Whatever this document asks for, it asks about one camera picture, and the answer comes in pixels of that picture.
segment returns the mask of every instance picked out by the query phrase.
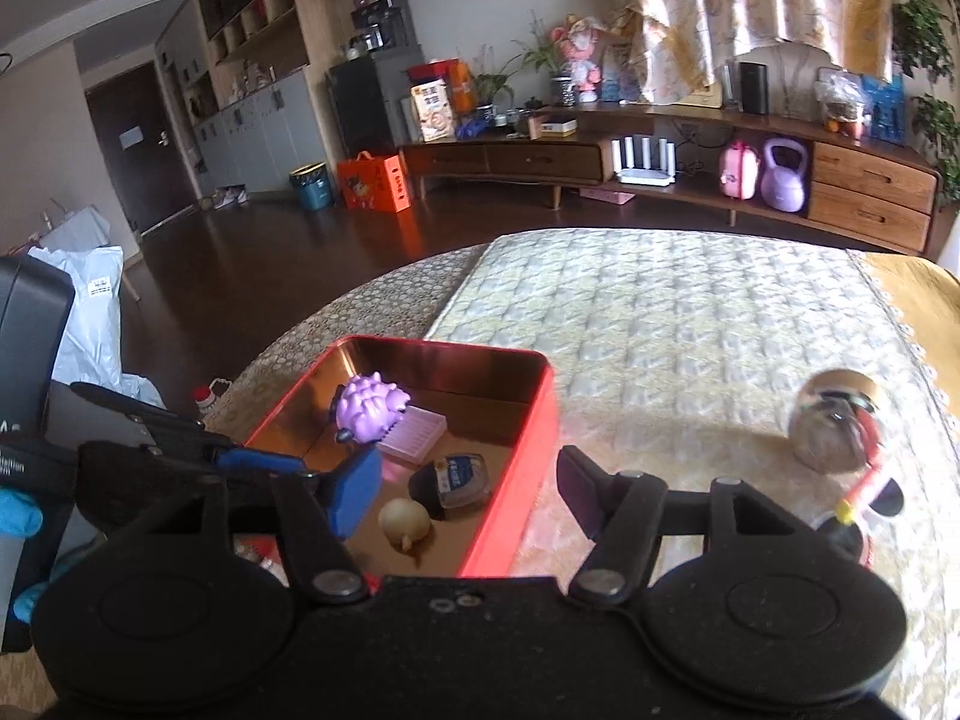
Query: purple kettlebell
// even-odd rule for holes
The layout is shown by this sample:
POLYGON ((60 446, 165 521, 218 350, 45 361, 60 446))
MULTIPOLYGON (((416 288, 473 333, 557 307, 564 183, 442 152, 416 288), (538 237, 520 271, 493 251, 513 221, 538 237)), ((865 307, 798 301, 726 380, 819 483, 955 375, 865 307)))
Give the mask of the purple kettlebell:
POLYGON ((806 175, 808 155, 802 143, 791 141, 789 138, 771 138, 763 145, 764 171, 760 182, 760 194, 767 205, 778 211, 795 214, 803 208, 806 195, 803 192, 803 177, 806 175), (800 154, 800 167, 791 170, 785 165, 778 165, 774 158, 774 148, 782 146, 800 154))
POLYGON ((354 376, 333 396, 338 442, 378 442, 403 418, 409 402, 406 392, 386 384, 379 373, 354 376))

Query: stuffed doll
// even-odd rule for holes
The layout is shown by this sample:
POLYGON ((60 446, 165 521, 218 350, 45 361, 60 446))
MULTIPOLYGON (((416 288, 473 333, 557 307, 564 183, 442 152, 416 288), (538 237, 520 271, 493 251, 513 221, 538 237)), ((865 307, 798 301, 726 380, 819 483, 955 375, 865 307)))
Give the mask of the stuffed doll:
POLYGON ((595 19, 568 19, 567 26, 558 26, 550 33, 565 61, 565 71, 573 79, 581 103, 596 103, 596 87, 600 68, 593 61, 593 50, 600 37, 600 23, 595 19))

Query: wooden tv stand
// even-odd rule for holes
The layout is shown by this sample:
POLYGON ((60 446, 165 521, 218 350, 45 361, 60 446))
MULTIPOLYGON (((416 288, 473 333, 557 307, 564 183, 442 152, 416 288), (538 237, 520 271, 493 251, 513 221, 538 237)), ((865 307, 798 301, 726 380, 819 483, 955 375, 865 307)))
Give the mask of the wooden tv stand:
MULTIPOLYGON (((692 105, 589 103, 564 110, 577 117, 574 136, 411 143, 402 149, 407 170, 419 178, 421 196, 426 176, 547 184, 553 187, 554 208, 560 206, 563 187, 597 187, 720 208, 728 212, 730 225, 738 214, 760 215, 930 259, 939 255, 956 217, 956 209, 936 209, 937 173, 906 146, 871 139, 855 143, 814 122, 692 105), (763 135, 781 135, 804 142, 811 154, 805 207, 796 214, 777 211, 759 191, 752 200, 729 199, 707 172, 678 176, 669 187, 613 180, 611 140, 653 135, 656 118, 664 116, 744 130, 748 140, 750 133, 760 133, 760 141, 763 135)), ((757 135, 752 139, 757 142, 757 135)))

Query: screw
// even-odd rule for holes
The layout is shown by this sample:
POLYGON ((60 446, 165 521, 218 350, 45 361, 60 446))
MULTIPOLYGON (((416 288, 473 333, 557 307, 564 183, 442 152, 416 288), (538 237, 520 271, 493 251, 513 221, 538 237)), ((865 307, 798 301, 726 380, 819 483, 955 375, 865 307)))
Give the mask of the screw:
POLYGON ((438 614, 448 614, 457 610, 457 605, 449 598, 434 598, 429 605, 431 610, 438 614))
POLYGON ((323 595, 329 595, 333 598, 346 598, 347 595, 353 595, 361 589, 363 583, 360 581, 360 577, 352 571, 333 568, 317 574, 313 578, 313 586, 323 595))
POLYGON ((608 568, 594 568, 584 571, 576 578, 576 583, 580 589, 587 591, 592 595, 604 595, 607 597, 618 594, 627 580, 619 571, 611 571, 608 568))
POLYGON ((483 603, 483 598, 479 595, 474 595, 473 593, 464 593, 463 595, 457 596, 457 605, 458 607, 470 608, 478 607, 483 603))

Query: green plant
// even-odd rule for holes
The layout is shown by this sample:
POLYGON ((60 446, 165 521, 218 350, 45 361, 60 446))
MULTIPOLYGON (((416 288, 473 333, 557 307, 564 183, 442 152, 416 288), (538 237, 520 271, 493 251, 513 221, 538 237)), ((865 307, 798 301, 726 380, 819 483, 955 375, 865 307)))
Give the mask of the green plant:
POLYGON ((904 72, 925 70, 930 83, 944 77, 953 84, 953 57, 941 20, 947 18, 930 0, 902 0, 893 6, 894 60, 904 72))
POLYGON ((937 204, 940 206, 960 203, 960 159, 944 157, 937 163, 940 172, 940 192, 937 204))
POLYGON ((517 70, 508 71, 508 69, 518 59, 520 55, 512 56, 498 70, 488 73, 488 63, 493 66, 493 47, 486 45, 480 47, 480 55, 474 60, 476 70, 473 72, 473 88, 481 105, 493 105, 496 96, 500 92, 506 92, 510 95, 510 107, 514 106, 514 90, 507 81, 517 70))
POLYGON ((535 71, 539 71, 539 69, 546 67, 551 76, 560 75, 563 68, 563 55, 560 53, 559 41, 551 39, 551 32, 552 30, 546 28, 544 20, 536 18, 536 13, 531 10, 530 34, 533 36, 533 42, 514 41, 523 49, 520 68, 528 68, 532 65, 535 71))
POLYGON ((956 120, 956 109, 933 95, 914 100, 917 111, 913 116, 913 131, 925 140, 925 150, 932 155, 940 173, 937 204, 960 203, 960 122, 956 120))

